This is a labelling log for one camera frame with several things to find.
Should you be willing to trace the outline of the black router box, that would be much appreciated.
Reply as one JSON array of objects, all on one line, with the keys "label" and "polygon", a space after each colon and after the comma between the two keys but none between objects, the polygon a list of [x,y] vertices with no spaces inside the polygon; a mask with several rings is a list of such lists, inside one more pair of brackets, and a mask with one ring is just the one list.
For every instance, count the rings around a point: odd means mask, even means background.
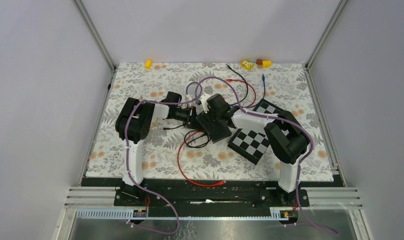
[{"label": "black router box", "polygon": [[229,127],[221,123],[207,122],[202,127],[210,135],[213,144],[228,138],[232,134]]}]

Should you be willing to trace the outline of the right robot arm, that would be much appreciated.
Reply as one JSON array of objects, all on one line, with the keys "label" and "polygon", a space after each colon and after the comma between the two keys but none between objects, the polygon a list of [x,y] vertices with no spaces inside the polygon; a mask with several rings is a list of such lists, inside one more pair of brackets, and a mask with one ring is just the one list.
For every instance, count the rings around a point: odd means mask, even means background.
[{"label": "right robot arm", "polygon": [[297,162],[310,145],[309,134],[289,111],[260,113],[238,106],[231,107],[220,94],[205,95],[201,99],[203,111],[196,119],[210,135],[213,143],[228,138],[231,129],[247,129],[261,133],[268,139],[273,153],[280,161],[277,201],[291,205],[297,194]]}]

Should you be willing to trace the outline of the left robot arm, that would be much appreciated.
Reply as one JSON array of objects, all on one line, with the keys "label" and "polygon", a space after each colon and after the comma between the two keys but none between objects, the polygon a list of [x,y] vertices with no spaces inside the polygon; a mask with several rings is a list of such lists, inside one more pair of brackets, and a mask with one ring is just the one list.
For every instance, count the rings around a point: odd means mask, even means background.
[{"label": "left robot arm", "polygon": [[169,91],[166,98],[160,104],[142,102],[137,98],[129,97],[115,122],[115,130],[119,137],[125,141],[129,150],[126,157],[126,173],[122,177],[121,191],[126,194],[126,199],[134,206],[142,204],[145,200],[145,192],[135,186],[130,179],[141,184],[144,180],[142,162],[144,139],[148,136],[153,119],[173,119],[182,122],[183,127],[193,130],[201,130],[202,126],[197,121],[197,111],[193,106],[181,108],[182,96]]}]

